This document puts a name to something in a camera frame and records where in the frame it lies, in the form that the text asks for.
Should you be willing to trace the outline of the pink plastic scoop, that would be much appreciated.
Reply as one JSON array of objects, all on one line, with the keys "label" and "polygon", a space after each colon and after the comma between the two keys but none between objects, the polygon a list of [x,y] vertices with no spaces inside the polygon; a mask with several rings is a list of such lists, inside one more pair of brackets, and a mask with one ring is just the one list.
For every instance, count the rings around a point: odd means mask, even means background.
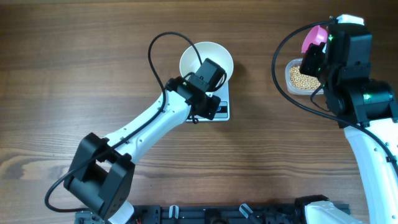
[{"label": "pink plastic scoop", "polygon": [[304,54],[310,47],[310,44],[321,45],[327,43],[328,32],[325,28],[317,25],[313,27],[304,39],[301,53]]}]

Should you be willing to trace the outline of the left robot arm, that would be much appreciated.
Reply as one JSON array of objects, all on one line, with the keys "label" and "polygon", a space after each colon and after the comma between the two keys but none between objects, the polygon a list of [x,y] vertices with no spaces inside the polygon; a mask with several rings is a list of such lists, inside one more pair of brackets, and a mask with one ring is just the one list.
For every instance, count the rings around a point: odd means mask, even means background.
[{"label": "left robot arm", "polygon": [[127,196],[136,164],[186,120],[212,120],[221,99],[209,93],[227,82],[231,72],[207,58],[196,72],[162,85],[159,99],[123,128],[103,138],[94,133],[85,136],[63,181],[64,188],[102,220],[127,223],[134,214]]}]

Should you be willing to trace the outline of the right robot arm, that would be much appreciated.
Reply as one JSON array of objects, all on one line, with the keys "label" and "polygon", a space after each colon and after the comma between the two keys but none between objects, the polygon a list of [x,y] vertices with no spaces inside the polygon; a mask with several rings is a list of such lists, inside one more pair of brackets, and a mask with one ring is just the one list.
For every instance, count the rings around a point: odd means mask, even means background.
[{"label": "right robot arm", "polygon": [[372,34],[355,23],[329,23],[310,44],[301,73],[321,83],[331,119],[345,132],[358,163],[371,223],[397,223],[397,99],[370,77]]}]

